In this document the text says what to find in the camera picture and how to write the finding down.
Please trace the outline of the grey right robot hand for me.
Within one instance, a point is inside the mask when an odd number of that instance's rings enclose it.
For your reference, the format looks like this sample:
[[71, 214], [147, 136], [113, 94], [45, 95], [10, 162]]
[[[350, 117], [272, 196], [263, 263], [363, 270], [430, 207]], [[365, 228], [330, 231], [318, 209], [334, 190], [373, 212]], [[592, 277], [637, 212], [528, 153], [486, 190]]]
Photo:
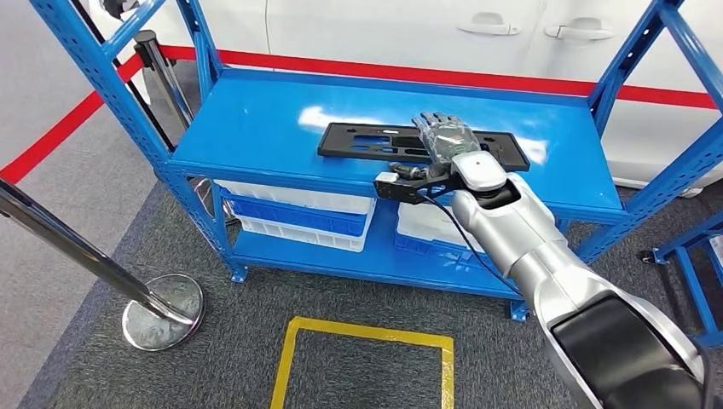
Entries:
[[471, 128], [454, 115], [422, 112], [412, 118], [412, 123], [419, 131], [419, 138], [431, 158], [431, 164], [420, 168], [390, 163], [390, 171], [402, 179], [424, 180], [444, 176], [450, 170], [455, 156], [481, 150]]

